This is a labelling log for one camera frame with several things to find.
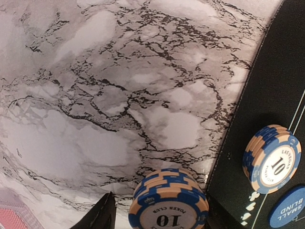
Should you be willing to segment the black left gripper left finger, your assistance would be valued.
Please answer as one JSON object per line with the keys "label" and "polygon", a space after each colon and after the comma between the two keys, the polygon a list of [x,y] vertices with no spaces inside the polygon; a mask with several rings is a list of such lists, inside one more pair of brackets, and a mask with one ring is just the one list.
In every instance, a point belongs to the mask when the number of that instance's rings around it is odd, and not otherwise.
{"label": "black left gripper left finger", "polygon": [[114,229],[116,202],[112,192],[106,193],[71,229]]}

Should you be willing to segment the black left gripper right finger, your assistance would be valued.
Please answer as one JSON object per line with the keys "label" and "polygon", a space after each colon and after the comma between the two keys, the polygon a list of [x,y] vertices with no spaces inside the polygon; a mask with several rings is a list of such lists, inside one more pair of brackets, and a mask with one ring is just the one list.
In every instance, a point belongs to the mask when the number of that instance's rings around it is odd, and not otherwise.
{"label": "black left gripper right finger", "polygon": [[215,198],[209,193],[206,196],[209,202],[207,229],[244,229],[244,226],[228,213]]}

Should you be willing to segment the blue small blind button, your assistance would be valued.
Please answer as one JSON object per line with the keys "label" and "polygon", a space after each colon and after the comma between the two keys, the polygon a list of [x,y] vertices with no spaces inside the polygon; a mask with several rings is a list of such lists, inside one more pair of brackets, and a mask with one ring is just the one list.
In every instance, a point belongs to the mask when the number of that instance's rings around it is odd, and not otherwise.
{"label": "blue small blind button", "polygon": [[305,207],[305,187],[297,186],[282,196],[269,213],[268,222],[272,228],[290,223]]}

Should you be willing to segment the small blue ten chip stack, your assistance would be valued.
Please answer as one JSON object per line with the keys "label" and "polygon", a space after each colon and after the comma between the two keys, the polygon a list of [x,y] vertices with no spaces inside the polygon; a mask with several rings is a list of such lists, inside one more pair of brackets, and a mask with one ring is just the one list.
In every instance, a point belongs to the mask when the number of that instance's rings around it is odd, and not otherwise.
{"label": "small blue ten chip stack", "polygon": [[268,125],[251,138],[244,151],[242,168],[254,191],[270,194],[294,176],[301,153],[301,143],[289,129]]}

